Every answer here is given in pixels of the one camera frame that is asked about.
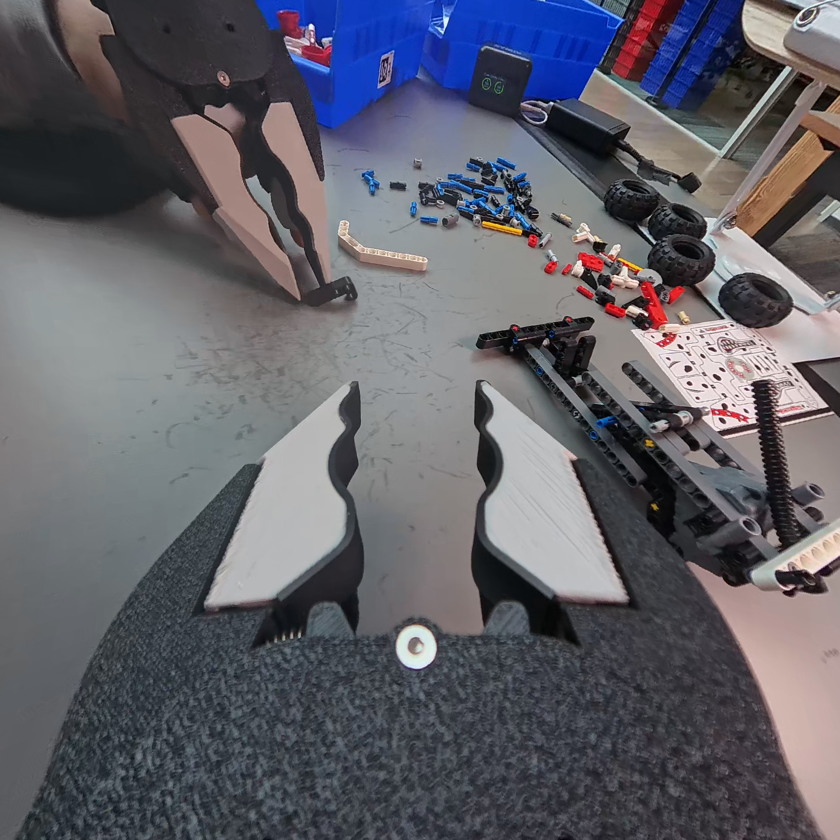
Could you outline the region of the partly built toy car chassis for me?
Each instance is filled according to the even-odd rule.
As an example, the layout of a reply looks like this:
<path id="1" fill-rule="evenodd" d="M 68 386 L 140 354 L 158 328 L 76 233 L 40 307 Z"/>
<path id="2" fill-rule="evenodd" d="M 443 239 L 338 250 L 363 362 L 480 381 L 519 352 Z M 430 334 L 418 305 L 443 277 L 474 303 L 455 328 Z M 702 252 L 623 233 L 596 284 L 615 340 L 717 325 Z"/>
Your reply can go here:
<path id="1" fill-rule="evenodd" d="M 647 520 L 684 560 L 732 586 L 822 594 L 838 570 L 838 520 L 812 506 L 822 489 L 791 485 L 779 387 L 750 384 L 762 468 L 711 426 L 711 410 L 674 402 L 637 361 L 622 371 L 647 397 L 635 402 L 591 364 L 594 320 L 570 318 L 479 335 L 479 350 L 522 358 L 630 487 L 649 495 Z"/>

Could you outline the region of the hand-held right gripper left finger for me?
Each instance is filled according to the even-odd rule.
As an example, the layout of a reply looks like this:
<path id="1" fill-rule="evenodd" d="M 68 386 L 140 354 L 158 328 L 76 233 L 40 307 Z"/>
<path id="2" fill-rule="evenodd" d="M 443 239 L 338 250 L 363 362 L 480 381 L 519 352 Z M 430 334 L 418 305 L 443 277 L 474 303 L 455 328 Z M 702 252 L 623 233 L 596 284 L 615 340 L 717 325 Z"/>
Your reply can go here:
<path id="1" fill-rule="evenodd" d="M 360 386 L 348 381 L 262 455 L 205 613 L 268 608 L 269 625 L 287 635 L 305 631 L 315 605 L 333 603 L 355 634 L 364 546 L 350 482 L 360 425 Z"/>

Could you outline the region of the black power adapter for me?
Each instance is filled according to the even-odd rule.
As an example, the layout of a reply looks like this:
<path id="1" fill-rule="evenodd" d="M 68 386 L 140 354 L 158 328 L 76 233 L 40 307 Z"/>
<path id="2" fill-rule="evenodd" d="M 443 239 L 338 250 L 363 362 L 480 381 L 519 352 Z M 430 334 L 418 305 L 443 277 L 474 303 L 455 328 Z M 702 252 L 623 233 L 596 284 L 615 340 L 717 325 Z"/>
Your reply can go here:
<path id="1" fill-rule="evenodd" d="M 627 139 L 631 125 L 579 99 L 549 104 L 547 131 L 597 155 L 611 154 Z"/>

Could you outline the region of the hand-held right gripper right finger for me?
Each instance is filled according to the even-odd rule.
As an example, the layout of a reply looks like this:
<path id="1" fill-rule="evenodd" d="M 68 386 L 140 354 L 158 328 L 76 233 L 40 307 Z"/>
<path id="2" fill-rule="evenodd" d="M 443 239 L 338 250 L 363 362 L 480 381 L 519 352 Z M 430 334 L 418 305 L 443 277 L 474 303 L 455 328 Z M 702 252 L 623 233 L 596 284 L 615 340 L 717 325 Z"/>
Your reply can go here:
<path id="1" fill-rule="evenodd" d="M 568 606 L 631 605 L 569 449 L 478 380 L 474 424 L 483 489 L 471 573 L 481 617 L 504 602 L 524 609 L 534 634 L 572 634 Z"/>

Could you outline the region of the pile of red white pieces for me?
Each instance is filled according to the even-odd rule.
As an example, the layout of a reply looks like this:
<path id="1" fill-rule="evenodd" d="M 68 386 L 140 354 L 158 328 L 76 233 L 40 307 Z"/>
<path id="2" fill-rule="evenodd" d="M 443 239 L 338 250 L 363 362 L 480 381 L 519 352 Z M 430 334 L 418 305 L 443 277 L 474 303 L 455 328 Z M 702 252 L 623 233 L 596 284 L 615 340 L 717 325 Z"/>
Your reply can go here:
<path id="1" fill-rule="evenodd" d="M 560 271 L 576 282 L 575 291 L 606 315 L 626 320 L 643 332 L 679 333 L 690 325 L 684 311 L 670 311 L 686 288 L 669 286 L 654 269 L 627 261 L 619 244 L 609 246 L 590 226 L 575 227 L 572 242 L 583 249 Z"/>

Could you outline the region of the black toy connector piece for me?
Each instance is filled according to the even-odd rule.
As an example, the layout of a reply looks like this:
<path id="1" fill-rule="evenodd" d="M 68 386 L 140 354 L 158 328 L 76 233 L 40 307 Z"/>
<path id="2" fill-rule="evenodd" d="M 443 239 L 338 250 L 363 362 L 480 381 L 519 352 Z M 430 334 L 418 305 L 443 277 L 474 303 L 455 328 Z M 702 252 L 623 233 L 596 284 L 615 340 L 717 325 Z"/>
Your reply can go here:
<path id="1" fill-rule="evenodd" d="M 334 281 L 321 284 L 301 296 L 302 302 L 311 308 L 343 299 L 345 301 L 356 301 L 359 293 L 350 276 L 343 276 Z"/>

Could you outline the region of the white sticker sheet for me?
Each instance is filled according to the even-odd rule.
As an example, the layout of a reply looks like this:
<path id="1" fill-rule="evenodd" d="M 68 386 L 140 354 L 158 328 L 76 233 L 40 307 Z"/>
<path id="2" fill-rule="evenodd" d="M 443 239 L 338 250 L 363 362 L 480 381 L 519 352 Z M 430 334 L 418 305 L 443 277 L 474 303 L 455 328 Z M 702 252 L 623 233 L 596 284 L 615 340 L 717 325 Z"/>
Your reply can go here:
<path id="1" fill-rule="evenodd" d="M 775 383 L 782 425 L 833 412 L 793 363 L 757 330 L 717 320 L 681 325 L 677 332 L 634 329 L 632 333 L 687 405 L 710 410 L 707 422 L 722 437 L 757 431 L 751 388 L 757 380 Z"/>

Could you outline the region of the pile of blue black pieces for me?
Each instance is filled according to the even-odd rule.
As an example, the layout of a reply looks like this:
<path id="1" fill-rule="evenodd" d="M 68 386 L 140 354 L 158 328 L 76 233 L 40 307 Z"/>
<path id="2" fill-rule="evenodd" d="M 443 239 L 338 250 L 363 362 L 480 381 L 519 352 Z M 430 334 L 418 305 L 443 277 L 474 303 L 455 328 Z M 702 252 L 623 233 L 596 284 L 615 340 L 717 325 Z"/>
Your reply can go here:
<path id="1" fill-rule="evenodd" d="M 551 232 L 540 225 L 529 174 L 504 157 L 470 157 L 462 172 L 430 175 L 416 183 L 407 204 L 410 219 L 429 227 L 452 228 L 464 221 L 489 232 L 522 237 L 545 249 Z"/>

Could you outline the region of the black device with green lights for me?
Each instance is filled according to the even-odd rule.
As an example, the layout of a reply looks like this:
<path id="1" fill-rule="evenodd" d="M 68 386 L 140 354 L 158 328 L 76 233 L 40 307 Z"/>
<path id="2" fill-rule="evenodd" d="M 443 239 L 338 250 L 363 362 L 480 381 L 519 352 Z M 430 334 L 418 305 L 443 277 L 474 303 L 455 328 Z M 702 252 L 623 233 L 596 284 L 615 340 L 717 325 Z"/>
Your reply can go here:
<path id="1" fill-rule="evenodd" d="M 517 119 L 532 74 L 529 54 L 496 44 L 479 48 L 467 92 L 469 105 Z"/>

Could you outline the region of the black rubber mat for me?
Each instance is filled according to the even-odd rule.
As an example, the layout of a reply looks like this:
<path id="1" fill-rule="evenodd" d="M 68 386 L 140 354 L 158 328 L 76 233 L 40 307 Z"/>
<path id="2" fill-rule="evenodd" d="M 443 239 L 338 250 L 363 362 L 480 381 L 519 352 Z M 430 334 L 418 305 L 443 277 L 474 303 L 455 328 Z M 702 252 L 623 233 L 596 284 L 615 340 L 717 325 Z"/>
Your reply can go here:
<path id="1" fill-rule="evenodd" d="M 657 163 L 656 160 L 634 146 L 631 142 L 633 128 L 619 148 L 604 156 L 582 149 L 572 141 L 547 131 L 545 123 L 552 101 L 554 100 L 523 101 L 520 106 L 519 123 L 602 203 L 606 188 L 616 180 L 625 178 L 637 179 L 652 186 L 661 195 L 660 204 L 675 203 L 669 201 L 667 196 L 662 193 L 662 190 L 666 187 L 674 186 L 684 195 L 694 195 L 701 188 L 702 181 L 693 171 L 685 174 L 677 173 Z M 614 219 L 638 231 L 647 227 L 647 220 L 642 223 L 631 224 Z"/>

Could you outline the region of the stack of blue crates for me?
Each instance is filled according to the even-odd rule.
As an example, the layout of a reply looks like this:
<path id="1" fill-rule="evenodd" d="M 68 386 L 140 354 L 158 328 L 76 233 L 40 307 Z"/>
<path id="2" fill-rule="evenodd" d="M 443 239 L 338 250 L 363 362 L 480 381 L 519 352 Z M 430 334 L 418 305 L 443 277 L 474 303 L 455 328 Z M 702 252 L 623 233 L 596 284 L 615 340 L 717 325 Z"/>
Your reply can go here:
<path id="1" fill-rule="evenodd" d="M 696 111 L 743 46 L 743 1 L 686 1 L 639 87 L 647 103 Z"/>

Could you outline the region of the black toy tyre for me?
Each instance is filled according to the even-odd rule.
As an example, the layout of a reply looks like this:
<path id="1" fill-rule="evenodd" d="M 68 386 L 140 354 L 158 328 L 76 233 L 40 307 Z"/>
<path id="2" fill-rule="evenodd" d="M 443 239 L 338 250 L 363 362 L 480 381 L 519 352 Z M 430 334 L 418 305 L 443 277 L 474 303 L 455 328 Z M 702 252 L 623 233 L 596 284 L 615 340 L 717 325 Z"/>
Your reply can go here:
<path id="1" fill-rule="evenodd" d="M 684 234 L 661 238 L 650 249 L 647 267 L 668 287 L 693 287 L 714 270 L 716 257 L 700 239 Z"/>
<path id="2" fill-rule="evenodd" d="M 610 216 L 636 224 L 651 216 L 660 205 L 661 198 L 647 183 L 634 178 L 622 178 L 606 188 L 603 204 Z"/>
<path id="3" fill-rule="evenodd" d="M 727 280 L 718 292 L 718 303 L 731 320 L 750 329 L 777 326 L 794 309 L 786 289 L 775 280 L 752 272 Z"/>
<path id="4" fill-rule="evenodd" d="M 703 239 L 707 234 L 707 221 L 688 205 L 660 204 L 647 220 L 647 231 L 655 241 L 671 235 Z"/>

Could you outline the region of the white bent toy beam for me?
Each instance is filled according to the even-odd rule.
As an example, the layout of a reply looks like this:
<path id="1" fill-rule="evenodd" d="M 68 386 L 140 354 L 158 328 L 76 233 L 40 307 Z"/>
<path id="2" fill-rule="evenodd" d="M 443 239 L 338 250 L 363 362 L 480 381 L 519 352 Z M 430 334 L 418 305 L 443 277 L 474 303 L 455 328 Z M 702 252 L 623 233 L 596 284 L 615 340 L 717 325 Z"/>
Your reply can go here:
<path id="1" fill-rule="evenodd" d="M 360 263 L 414 272 L 427 270 L 428 260 L 424 256 L 362 245 L 350 234 L 350 223 L 346 219 L 339 221 L 338 239 L 341 248 Z"/>

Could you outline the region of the blue bin with tag sticker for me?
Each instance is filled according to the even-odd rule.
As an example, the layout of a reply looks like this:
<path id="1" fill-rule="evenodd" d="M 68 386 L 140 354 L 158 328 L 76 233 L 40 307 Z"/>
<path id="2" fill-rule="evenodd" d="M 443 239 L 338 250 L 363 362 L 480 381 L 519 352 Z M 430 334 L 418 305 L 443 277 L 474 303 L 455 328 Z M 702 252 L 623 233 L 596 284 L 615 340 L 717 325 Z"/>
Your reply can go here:
<path id="1" fill-rule="evenodd" d="M 433 11 L 432 1 L 258 1 L 271 28 L 279 11 L 299 13 L 301 26 L 332 37 L 330 67 L 294 56 L 318 123 L 335 129 L 414 79 Z"/>

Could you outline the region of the loose red white toy parts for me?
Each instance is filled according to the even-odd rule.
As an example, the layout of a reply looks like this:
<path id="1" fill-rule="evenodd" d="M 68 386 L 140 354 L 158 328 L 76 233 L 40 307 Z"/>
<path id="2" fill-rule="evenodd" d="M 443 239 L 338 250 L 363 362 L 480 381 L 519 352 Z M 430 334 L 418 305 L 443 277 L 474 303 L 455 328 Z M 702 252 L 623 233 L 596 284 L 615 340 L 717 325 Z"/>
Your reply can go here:
<path id="1" fill-rule="evenodd" d="M 300 13 L 294 9 L 276 12 L 276 21 L 288 51 L 321 67 L 331 67 L 333 37 L 318 37 L 314 24 L 301 24 Z"/>

